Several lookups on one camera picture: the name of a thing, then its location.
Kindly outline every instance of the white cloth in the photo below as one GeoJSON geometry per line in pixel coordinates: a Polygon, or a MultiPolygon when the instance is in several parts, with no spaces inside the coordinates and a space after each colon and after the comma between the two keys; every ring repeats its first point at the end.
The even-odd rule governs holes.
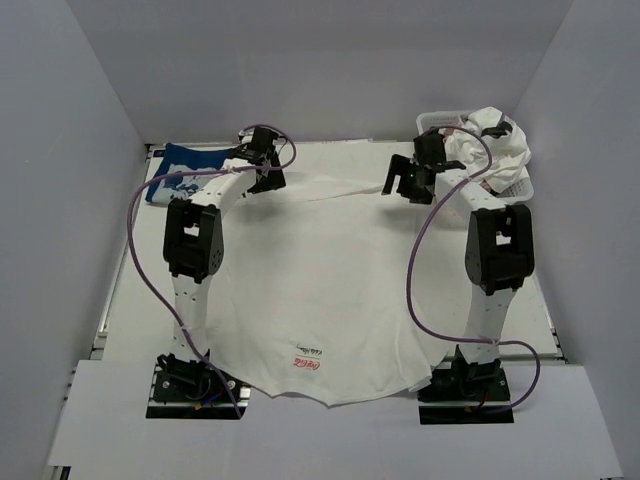
{"type": "MultiPolygon", "coordinates": [[[[485,128],[500,123],[502,112],[493,107],[483,108],[469,115],[464,127],[480,135],[485,128]]],[[[531,159],[531,150],[527,137],[509,117],[504,118],[513,127],[513,132],[500,137],[483,137],[493,155],[493,166],[478,180],[486,181],[493,190],[502,193],[517,181],[527,178],[529,173],[525,165],[531,159]]],[[[454,130],[445,141],[447,158],[461,161],[467,166],[469,174],[486,167],[487,153],[482,145],[470,135],[454,130]]]]}
{"type": "Polygon", "coordinates": [[[365,182],[290,173],[287,184],[238,202],[223,221],[213,362],[269,395],[327,405],[428,384],[447,345],[413,325],[404,294],[424,207],[365,182]]]}

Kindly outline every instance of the purple hose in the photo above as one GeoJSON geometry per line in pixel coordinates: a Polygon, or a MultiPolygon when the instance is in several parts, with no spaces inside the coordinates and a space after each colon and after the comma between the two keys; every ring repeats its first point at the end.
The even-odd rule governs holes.
{"type": "MultiPolygon", "coordinates": [[[[436,203],[436,205],[433,207],[433,209],[431,210],[431,212],[429,212],[429,215],[427,216],[427,219],[425,220],[424,224],[422,225],[422,228],[420,229],[420,232],[418,233],[418,236],[416,238],[416,242],[413,245],[413,249],[411,250],[411,255],[409,256],[409,266],[407,268],[407,283],[406,283],[406,297],[407,297],[407,307],[409,309],[409,315],[411,315],[411,319],[413,320],[413,323],[416,324],[416,326],[422,330],[423,332],[431,335],[432,337],[435,337],[437,339],[440,340],[445,340],[447,342],[453,342],[453,343],[482,343],[482,344],[494,344],[496,343],[496,340],[491,340],[491,339],[487,339],[487,338],[464,338],[464,337],[452,337],[449,335],[443,335],[441,333],[435,332],[427,327],[425,327],[420,320],[418,320],[418,316],[416,315],[416,312],[413,308],[413,300],[411,298],[411,289],[412,289],[412,281],[413,281],[413,269],[415,266],[415,262],[416,262],[416,256],[418,254],[418,248],[420,248],[420,244],[422,243],[422,239],[424,238],[424,235],[427,231],[427,229],[429,228],[429,225],[431,225],[431,222],[433,221],[433,219],[435,218],[435,216],[437,215],[438,211],[442,208],[442,206],[457,192],[459,191],[462,187],[464,187],[467,183],[469,183],[472,179],[486,173],[489,171],[489,169],[491,168],[491,166],[493,165],[493,156],[491,155],[491,150],[489,149],[489,146],[486,144],[486,142],[479,137],[478,135],[476,135],[475,133],[473,133],[471,130],[468,130],[466,128],[463,127],[458,127],[458,126],[454,126],[454,125],[444,125],[441,127],[433,127],[430,128],[427,133],[432,132],[434,130],[440,130],[441,128],[451,128],[454,130],[460,130],[461,132],[464,132],[468,135],[471,135],[473,138],[475,138],[476,140],[478,140],[480,142],[480,144],[482,145],[482,147],[486,150],[487,152],[487,158],[488,158],[488,163],[487,166],[484,167],[482,170],[479,170],[478,172],[474,173],[473,175],[470,175],[468,178],[465,178],[464,180],[461,180],[458,184],[456,184],[456,186],[454,186],[449,193],[447,193],[438,203],[436,203]]],[[[529,387],[529,389],[525,392],[524,395],[522,395],[522,397],[520,397],[518,400],[516,400],[515,402],[513,402],[511,405],[506,406],[504,408],[500,408],[500,409],[495,409],[495,410],[491,410],[492,413],[498,413],[498,412],[502,412],[504,410],[508,410],[508,409],[512,409],[514,407],[517,407],[518,405],[520,405],[522,402],[524,402],[527,398],[529,398],[529,396],[533,393],[534,389],[536,388],[536,385],[538,384],[538,380],[540,379],[540,371],[542,368],[542,365],[540,363],[540,356],[538,355],[538,352],[535,351],[535,349],[529,345],[526,342],[523,342],[521,340],[504,340],[504,341],[500,341],[497,342],[498,345],[520,345],[522,347],[525,347],[527,350],[529,350],[532,354],[533,354],[533,358],[536,362],[536,373],[534,375],[533,381],[531,382],[531,386],[529,387]]]]}
{"type": "MultiPolygon", "coordinates": [[[[178,178],[178,177],[184,177],[185,175],[189,175],[192,177],[201,177],[201,176],[212,176],[212,177],[218,177],[218,176],[222,176],[222,175],[227,175],[228,173],[231,172],[242,172],[242,171],[246,171],[246,170],[262,170],[262,171],[273,171],[273,170],[282,170],[283,168],[288,167],[289,165],[291,165],[293,163],[293,161],[296,159],[296,155],[298,154],[298,150],[296,148],[295,143],[291,140],[291,138],[289,138],[289,136],[287,134],[285,134],[284,132],[282,132],[281,130],[272,127],[270,125],[263,125],[263,124],[256,124],[256,125],[251,125],[247,128],[244,128],[243,131],[247,131],[247,130],[252,130],[255,127],[265,127],[268,128],[270,130],[273,130],[274,132],[276,132],[277,134],[279,134],[281,137],[283,137],[288,143],[291,144],[291,148],[293,149],[293,153],[291,154],[291,159],[285,163],[284,165],[280,166],[280,167],[259,167],[259,166],[246,166],[246,167],[238,167],[238,168],[234,168],[232,170],[203,170],[201,172],[189,172],[188,174],[185,172],[177,172],[177,173],[168,173],[166,175],[160,175],[158,177],[152,178],[151,180],[149,180],[148,182],[145,182],[144,184],[142,184],[140,187],[138,187],[138,189],[133,193],[133,196],[131,198],[131,201],[129,202],[129,208],[127,209],[127,243],[129,245],[129,252],[131,254],[131,259],[133,260],[133,265],[136,268],[136,271],[138,272],[138,274],[140,275],[140,278],[142,279],[142,281],[144,282],[144,284],[149,288],[149,290],[151,290],[151,293],[153,293],[158,300],[160,300],[160,302],[167,307],[167,310],[169,310],[169,312],[171,312],[171,315],[173,315],[173,318],[175,318],[176,322],[178,323],[178,325],[180,326],[181,329],[184,328],[184,322],[182,321],[182,318],[180,318],[180,315],[178,314],[178,312],[176,311],[176,309],[173,307],[173,305],[171,305],[171,303],[160,293],[160,291],[153,285],[153,283],[151,283],[151,280],[149,280],[149,277],[147,277],[147,274],[144,273],[144,270],[142,269],[142,265],[140,265],[140,259],[138,258],[138,253],[136,251],[136,247],[133,241],[133,212],[135,210],[135,206],[136,203],[138,201],[138,198],[140,197],[140,195],[142,194],[142,192],[149,186],[161,182],[162,180],[166,180],[169,178],[178,178]]],[[[224,378],[224,375],[222,374],[222,372],[220,371],[220,369],[218,369],[218,367],[216,367],[211,360],[209,360],[206,356],[204,356],[204,354],[200,353],[198,351],[198,349],[196,348],[195,344],[193,343],[193,339],[191,338],[191,335],[189,334],[189,332],[187,332],[186,330],[182,330],[182,332],[184,333],[184,337],[185,340],[187,341],[187,344],[189,345],[189,348],[191,348],[191,350],[193,351],[193,354],[201,361],[203,362],[205,365],[207,365],[209,368],[211,368],[215,374],[218,376],[218,378],[220,378],[220,381],[222,382],[222,385],[225,389],[225,391],[227,392],[227,395],[229,395],[229,398],[231,399],[231,403],[233,403],[233,408],[236,411],[236,414],[238,415],[238,418],[242,417],[242,414],[240,412],[240,408],[238,407],[238,402],[236,401],[235,397],[233,396],[233,393],[231,392],[231,389],[227,386],[227,380],[224,378]]]]}

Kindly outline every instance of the purple cable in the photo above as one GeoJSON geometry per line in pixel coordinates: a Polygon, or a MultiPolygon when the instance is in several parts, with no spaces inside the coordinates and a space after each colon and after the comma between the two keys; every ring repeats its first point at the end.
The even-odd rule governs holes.
{"type": "Polygon", "coordinates": [[[432,132],[434,130],[440,130],[441,128],[451,128],[451,129],[454,129],[454,130],[459,130],[461,132],[464,132],[464,133],[466,133],[468,135],[471,135],[473,138],[478,140],[480,142],[480,144],[482,145],[482,147],[486,150],[487,158],[488,158],[489,161],[487,163],[487,166],[484,167],[482,170],[479,170],[478,172],[474,173],[473,175],[470,175],[469,177],[465,178],[464,180],[461,180],[458,184],[456,184],[449,191],[449,193],[447,193],[438,203],[435,204],[435,206],[433,207],[431,212],[429,212],[429,215],[427,216],[427,219],[425,220],[424,224],[422,225],[422,228],[420,229],[420,232],[418,233],[418,236],[416,238],[416,242],[413,245],[413,249],[411,250],[411,255],[409,256],[409,266],[407,268],[407,283],[406,283],[407,307],[409,308],[409,315],[411,315],[411,319],[416,324],[416,326],[420,330],[422,330],[423,332],[425,332],[425,333],[427,333],[427,334],[429,334],[432,337],[435,337],[437,339],[445,340],[447,342],[453,342],[453,343],[482,343],[482,344],[487,344],[487,345],[492,345],[494,343],[497,343],[498,345],[520,345],[522,347],[525,347],[527,350],[529,350],[533,354],[533,358],[534,358],[534,360],[536,362],[536,373],[534,375],[533,381],[531,382],[531,386],[525,392],[525,394],[522,395],[522,397],[520,397],[518,400],[513,402],[511,405],[508,405],[508,406],[506,406],[504,408],[491,410],[492,413],[499,413],[499,412],[502,412],[504,410],[509,410],[509,409],[517,407],[522,402],[524,402],[527,398],[529,398],[531,393],[533,393],[533,391],[535,390],[536,385],[538,384],[538,380],[540,379],[540,371],[541,371],[541,368],[542,368],[542,366],[540,364],[540,356],[538,355],[538,352],[536,352],[535,349],[531,345],[529,345],[526,342],[523,342],[522,340],[504,340],[504,341],[496,342],[496,340],[491,340],[491,339],[487,339],[487,338],[464,338],[464,337],[452,337],[452,336],[449,336],[449,335],[443,335],[441,333],[435,332],[435,331],[425,327],[420,322],[420,320],[418,320],[418,316],[416,315],[416,312],[415,312],[415,310],[413,308],[413,300],[411,298],[411,288],[412,288],[412,281],[413,281],[413,269],[414,269],[415,262],[416,262],[416,256],[418,254],[418,248],[420,248],[420,244],[422,243],[422,239],[424,238],[424,235],[425,235],[425,233],[427,231],[427,228],[429,228],[429,225],[431,225],[431,222],[433,221],[433,219],[437,215],[438,211],[442,208],[442,206],[457,191],[459,191],[462,187],[464,187],[466,184],[468,184],[472,179],[474,179],[474,178],[476,178],[476,177],[488,172],[489,169],[491,168],[491,166],[493,165],[493,155],[491,155],[491,150],[489,149],[489,146],[486,144],[486,142],[481,137],[479,137],[478,135],[473,133],[471,130],[468,130],[468,129],[463,128],[463,127],[454,126],[454,125],[444,125],[444,126],[440,126],[440,127],[432,127],[427,131],[427,133],[432,132]]]}
{"type": "MultiPolygon", "coordinates": [[[[270,130],[273,130],[274,132],[276,132],[278,135],[280,135],[281,137],[283,137],[285,139],[285,141],[287,141],[289,144],[291,144],[291,148],[293,149],[293,153],[291,154],[291,159],[285,163],[284,165],[280,166],[280,167],[261,167],[261,166],[246,166],[246,167],[238,167],[238,168],[233,168],[230,170],[203,170],[201,172],[189,172],[188,175],[191,177],[201,177],[201,176],[212,176],[212,177],[219,177],[222,175],[227,175],[229,173],[232,172],[243,172],[246,170],[262,170],[262,171],[273,171],[273,170],[282,170],[283,168],[288,167],[289,165],[291,165],[294,160],[296,159],[296,156],[298,154],[298,150],[296,148],[295,143],[291,140],[291,138],[284,132],[282,132],[281,130],[272,127],[270,125],[264,125],[264,124],[255,124],[255,125],[251,125],[249,127],[244,128],[242,131],[247,131],[247,130],[252,130],[256,127],[264,127],[264,128],[268,128],[270,130]]],[[[133,212],[135,210],[135,206],[137,203],[138,198],[140,197],[140,195],[142,194],[142,192],[149,186],[155,184],[155,183],[159,183],[162,180],[166,180],[169,178],[178,178],[178,177],[184,177],[185,175],[187,175],[187,173],[185,172],[177,172],[177,173],[167,173],[166,175],[160,175],[158,177],[152,178],[151,180],[149,180],[148,182],[145,182],[144,184],[142,184],[140,187],[138,187],[138,189],[133,193],[133,196],[131,198],[131,202],[129,202],[129,208],[127,209],[127,243],[129,245],[129,252],[131,253],[131,259],[133,260],[133,265],[136,268],[136,271],[138,272],[138,274],[140,275],[140,278],[142,279],[142,281],[144,282],[144,284],[149,288],[149,290],[151,290],[151,293],[153,293],[158,300],[160,300],[160,302],[167,307],[167,310],[169,310],[169,312],[171,312],[171,315],[173,315],[173,318],[175,319],[175,321],[178,323],[178,325],[180,326],[180,328],[182,329],[182,332],[184,334],[184,338],[187,341],[187,344],[189,345],[189,348],[191,348],[191,351],[193,352],[193,354],[201,361],[203,362],[205,365],[207,365],[209,368],[211,368],[215,374],[218,376],[218,378],[220,378],[220,381],[222,382],[222,385],[227,393],[227,395],[229,395],[229,398],[231,399],[231,403],[233,403],[233,408],[236,411],[236,414],[238,415],[238,418],[242,417],[242,414],[240,412],[240,408],[238,407],[238,402],[235,399],[235,397],[233,396],[233,393],[231,392],[231,389],[227,386],[227,380],[224,378],[224,375],[222,374],[222,372],[220,371],[220,369],[218,369],[218,367],[216,367],[211,360],[209,360],[205,355],[203,355],[202,353],[200,353],[198,351],[198,349],[196,348],[195,344],[193,343],[193,339],[191,338],[191,335],[189,334],[188,331],[184,330],[184,321],[182,320],[182,318],[180,318],[180,314],[177,312],[177,310],[173,307],[173,305],[171,305],[171,303],[160,293],[160,291],[153,285],[153,283],[151,283],[151,280],[149,280],[149,277],[147,277],[147,274],[144,273],[144,270],[142,269],[142,265],[140,265],[140,260],[138,258],[138,253],[136,251],[136,247],[133,241],[133,212]]]]}

